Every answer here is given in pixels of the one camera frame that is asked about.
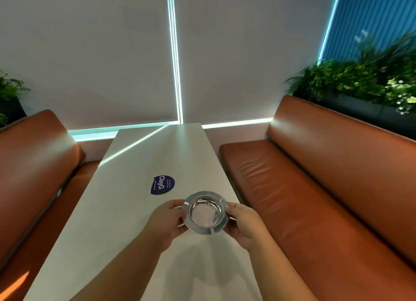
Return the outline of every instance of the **glowing light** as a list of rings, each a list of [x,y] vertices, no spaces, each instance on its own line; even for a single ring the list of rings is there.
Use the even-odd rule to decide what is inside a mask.
[[[202,125],[202,128],[212,129],[212,128],[231,127],[231,126],[254,125],[254,124],[262,124],[262,123],[271,123],[272,120],[273,118],[261,118],[261,119],[252,119],[252,120],[231,121],[229,123]]]
[[[319,56],[318,56],[318,65],[321,63],[322,56],[324,55],[325,46],[327,44],[328,35],[330,33],[330,30],[331,30],[332,21],[334,20],[334,15],[335,15],[336,7],[338,6],[338,1],[339,0],[335,0],[334,1],[334,6],[332,7],[332,12],[331,12],[330,20],[328,21],[327,30],[325,32],[324,40],[322,41],[321,50],[320,50]]]
[[[165,125],[165,126],[163,126],[163,127],[160,127],[159,129],[157,129],[157,130],[153,131],[152,133],[148,134],[147,136],[144,136],[142,139],[140,139],[140,140],[138,140],[138,141],[136,141],[136,142],[132,143],[131,145],[129,145],[129,146],[125,147],[124,149],[122,149],[122,150],[118,151],[117,153],[113,154],[112,156],[108,157],[107,159],[102,160],[99,166],[101,166],[101,165],[103,165],[103,164],[107,163],[108,161],[110,161],[110,160],[114,159],[115,157],[119,156],[119,155],[120,155],[120,154],[122,154],[123,152],[126,152],[128,149],[131,149],[132,147],[134,147],[134,146],[138,145],[140,142],[143,142],[144,140],[146,140],[147,138],[149,138],[149,137],[153,136],[155,133],[158,133],[159,131],[161,131],[162,129],[166,128],[167,126],[168,126],[168,125]]]
[[[12,283],[6,290],[0,293],[0,301],[6,300],[13,292],[15,292],[24,283],[28,277],[28,274],[29,272],[25,273],[18,280]]]
[[[119,132],[119,130],[122,130],[122,129],[178,125],[178,124],[179,124],[179,121],[176,120],[176,121],[166,121],[162,123],[69,130],[68,133],[74,138],[76,142],[83,142],[83,141],[114,139],[117,133]]]
[[[171,31],[172,61],[174,65],[176,110],[178,113],[178,121],[180,124],[183,124],[184,116],[182,113],[182,95],[180,93],[180,73],[179,73],[179,56],[178,56],[179,53],[178,53],[178,37],[176,35],[175,0],[168,0],[168,13],[169,13],[169,28]]]

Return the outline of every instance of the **blue slatted panel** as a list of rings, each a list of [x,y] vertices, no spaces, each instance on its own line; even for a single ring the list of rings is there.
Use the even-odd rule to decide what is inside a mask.
[[[322,59],[357,56],[354,36],[368,31],[378,50],[416,30],[416,0],[339,0]]]

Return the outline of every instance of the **foliage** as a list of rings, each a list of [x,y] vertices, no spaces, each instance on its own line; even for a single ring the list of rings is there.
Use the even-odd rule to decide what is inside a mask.
[[[16,79],[8,79],[7,73],[4,74],[0,69],[0,100],[18,100],[23,92],[29,92],[24,82]],[[8,118],[0,113],[0,126],[6,125]]]
[[[378,52],[368,33],[355,37],[356,60],[334,59],[306,67],[288,79],[293,93],[308,90],[317,99],[332,92],[368,102],[393,106],[401,114],[416,111],[416,32],[406,33],[397,42]]]

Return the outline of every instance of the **orange leather bench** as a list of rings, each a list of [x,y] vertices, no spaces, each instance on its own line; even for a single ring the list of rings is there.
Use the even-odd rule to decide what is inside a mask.
[[[223,166],[316,297],[416,300],[416,142],[292,96],[267,137]]]
[[[49,110],[0,130],[0,300],[21,301],[99,162]]]

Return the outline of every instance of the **planter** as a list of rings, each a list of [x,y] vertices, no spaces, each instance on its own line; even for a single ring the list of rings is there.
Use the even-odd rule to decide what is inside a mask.
[[[293,95],[305,100],[309,100],[310,97],[309,92],[301,90]],[[373,104],[346,95],[328,94],[320,100],[311,99],[311,102],[416,140],[416,113],[400,115],[393,107]]]
[[[8,118],[7,124],[26,117],[26,113],[18,100],[0,100],[0,113],[5,114]]]

